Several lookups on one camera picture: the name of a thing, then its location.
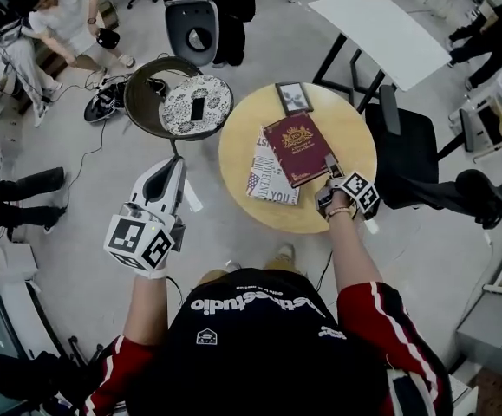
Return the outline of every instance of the gold emblem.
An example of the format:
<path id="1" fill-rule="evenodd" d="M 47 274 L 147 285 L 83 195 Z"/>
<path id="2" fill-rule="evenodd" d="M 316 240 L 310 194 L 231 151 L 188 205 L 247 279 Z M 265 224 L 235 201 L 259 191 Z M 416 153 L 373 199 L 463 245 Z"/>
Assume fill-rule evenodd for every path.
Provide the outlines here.
<path id="1" fill-rule="evenodd" d="M 286 148 L 292 148 L 293 146 L 300 145 L 306 140 L 312 139 L 313 136 L 314 134 L 305 127 L 291 127 L 287 130 L 287 134 L 282 134 L 284 146 Z"/>

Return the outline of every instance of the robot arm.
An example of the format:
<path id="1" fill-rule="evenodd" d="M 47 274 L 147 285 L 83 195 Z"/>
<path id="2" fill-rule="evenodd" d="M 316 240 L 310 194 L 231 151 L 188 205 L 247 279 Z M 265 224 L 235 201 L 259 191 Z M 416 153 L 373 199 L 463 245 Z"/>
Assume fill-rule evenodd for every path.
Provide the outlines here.
<path id="1" fill-rule="evenodd" d="M 130 200 L 112 217 L 104 249 L 138 275 L 166 277 L 167 254 L 181 249 L 185 225 L 177 209 L 185 177 L 183 158 L 161 161 L 137 179 Z"/>
<path id="2" fill-rule="evenodd" d="M 356 202 L 362 214 L 374 206 L 380 198 L 374 184 L 368 182 L 357 171 L 345 176 L 333 154 L 328 154 L 325 160 L 329 169 L 329 179 L 315 196 L 316 209 L 323 218 L 326 218 L 326 208 L 331 204 L 336 191 L 346 192 Z"/>

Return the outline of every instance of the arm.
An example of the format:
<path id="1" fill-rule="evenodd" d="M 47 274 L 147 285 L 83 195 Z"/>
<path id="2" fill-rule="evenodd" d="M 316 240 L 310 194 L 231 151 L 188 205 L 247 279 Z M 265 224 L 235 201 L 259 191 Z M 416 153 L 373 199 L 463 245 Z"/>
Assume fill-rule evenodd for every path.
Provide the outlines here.
<path id="1" fill-rule="evenodd" d="M 136 276 L 123 334 L 140 345 L 159 345 L 167 332 L 166 278 Z"/>
<path id="2" fill-rule="evenodd" d="M 479 31 L 481 34 L 484 34 L 487 29 L 492 26 L 495 22 L 497 22 L 498 16 L 496 14 L 493 14 L 490 16 L 490 18 L 487 19 L 486 23 L 484 23 L 484 26 L 482 26 L 481 30 Z"/>
<path id="3" fill-rule="evenodd" d="M 336 192 L 326 211 L 349 204 Z M 339 325 L 370 348 L 387 375 L 380 402 L 382 415 L 453 414 L 447 371 L 416 331 L 399 293 L 383 283 L 380 272 L 356 234 L 351 216 L 337 213 L 329 220 Z"/>
<path id="4" fill-rule="evenodd" d="M 156 357 L 166 332 L 166 279 L 135 276 L 123 336 L 113 342 L 109 357 L 102 360 L 107 379 L 88 397 L 85 414 L 108 416 L 125 400 L 130 384 Z"/>
<path id="5" fill-rule="evenodd" d="M 98 16 L 98 4 L 100 0 L 88 0 L 88 15 L 87 15 L 87 20 L 94 18 L 96 19 L 96 16 Z M 98 27 L 96 23 L 92 23 L 88 25 L 88 30 L 89 32 L 94 36 L 97 37 L 101 29 Z"/>
<path id="6" fill-rule="evenodd" d="M 71 54 L 60 42 L 58 42 L 54 37 L 51 37 L 48 31 L 39 34 L 41 40 L 46 46 L 52 49 L 57 54 L 61 55 L 68 65 L 75 63 L 75 56 Z"/>
<path id="7" fill-rule="evenodd" d="M 348 205 L 347 195 L 335 192 L 326 212 Z M 348 213 L 340 212 L 329 220 L 329 238 L 334 249 L 337 292 L 358 283 L 383 282 L 380 272 L 356 234 L 355 224 Z"/>

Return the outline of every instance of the white floor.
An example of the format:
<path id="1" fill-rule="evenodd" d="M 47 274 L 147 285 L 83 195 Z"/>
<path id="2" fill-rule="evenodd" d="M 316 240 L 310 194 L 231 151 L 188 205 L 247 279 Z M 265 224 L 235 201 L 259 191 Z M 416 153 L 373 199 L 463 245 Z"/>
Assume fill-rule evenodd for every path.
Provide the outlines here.
<path id="1" fill-rule="evenodd" d="M 306 3 L 314 0 L 257 0 L 257 16 L 247 24 L 244 63 L 206 73 L 224 79 L 236 102 L 251 91 L 275 81 L 311 81 L 336 31 Z M 423 11 L 424 0 L 394 0 L 406 11 Z M 171 52 L 166 38 L 163 6 L 140 0 L 132 10 L 121 1 L 119 32 L 121 48 L 139 63 L 162 52 Z M 411 15 L 438 41 L 465 21 L 469 1 L 456 2 L 448 20 L 428 12 Z M 328 77 L 350 81 L 348 60 L 354 50 L 346 45 Z M 444 67 L 406 94 L 398 92 L 399 106 L 429 116 L 438 145 L 452 137 L 447 116 L 464 100 L 464 78 L 472 65 Z M 372 79 L 376 68 L 367 57 L 359 61 L 362 79 Z M 119 66 L 115 74 L 122 74 Z M 60 80 L 82 84 L 84 71 L 66 69 Z M 33 128 L 32 112 L 23 117 L 23 151 L 16 161 L 15 176 L 64 166 L 75 174 L 81 155 L 98 147 L 101 129 L 83 121 L 82 111 L 91 94 L 72 88 L 56 103 L 41 127 Z M 298 265 L 316 283 L 329 254 L 326 236 L 293 236 L 261 225 L 239 209 L 224 187 L 218 170 L 218 137 L 201 142 L 179 143 L 188 164 L 188 178 L 204 209 L 197 213 L 182 205 L 187 224 L 181 254 L 170 258 L 171 276 L 184 296 L 208 270 L 234 259 L 245 266 L 260 267 L 283 241 L 297 245 Z M 58 335 L 65 341 L 76 335 L 81 348 L 92 353 L 97 343 L 107 344 L 121 332 L 131 295 L 133 274 L 102 249 L 112 214 L 127 200 L 134 181 L 153 163 L 171 154 L 169 143 L 130 124 L 127 117 L 111 120 L 104 132 L 104 149 L 87 156 L 80 179 L 72 188 L 68 214 L 53 234 L 30 228 L 40 274 L 41 299 Z M 440 163 L 440 180 L 454 179 L 473 166 L 462 150 Z M 502 181 L 502 159 L 480 165 L 494 182 Z M 28 204 L 40 204 L 36 198 Z M 418 211 L 390 211 L 382 207 L 377 217 L 381 232 L 370 235 L 361 229 L 364 243 L 386 281 L 401 291 L 411 316 L 434 350 L 449 363 L 454 354 L 454 329 L 469 297 L 479 292 L 481 277 L 488 277 L 502 257 L 502 225 L 486 244 L 481 227 L 472 218 L 450 211 L 422 207 Z M 170 318 L 179 304 L 174 288 L 169 291 Z M 322 297 L 335 310 L 336 289 L 331 271 L 323 281 Z"/>

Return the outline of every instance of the hand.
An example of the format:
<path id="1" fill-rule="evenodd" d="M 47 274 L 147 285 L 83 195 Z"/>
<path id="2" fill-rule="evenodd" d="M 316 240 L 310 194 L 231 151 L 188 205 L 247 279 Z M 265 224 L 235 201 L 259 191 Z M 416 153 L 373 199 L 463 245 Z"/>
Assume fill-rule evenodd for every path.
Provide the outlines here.
<path id="1" fill-rule="evenodd" d="M 329 214 L 335 208 L 349 208 L 350 200 L 346 192 L 337 190 L 334 192 L 333 198 L 331 199 L 331 204 L 326 207 L 326 214 Z"/>
<path id="2" fill-rule="evenodd" d="M 88 24 L 88 32 L 91 33 L 91 36 L 96 38 L 100 34 L 101 29 L 98 27 L 98 25 L 96 23 Z"/>
<path id="3" fill-rule="evenodd" d="M 77 59 L 73 57 L 72 55 L 65 55 L 64 60 L 69 66 L 76 66 L 77 65 Z"/>

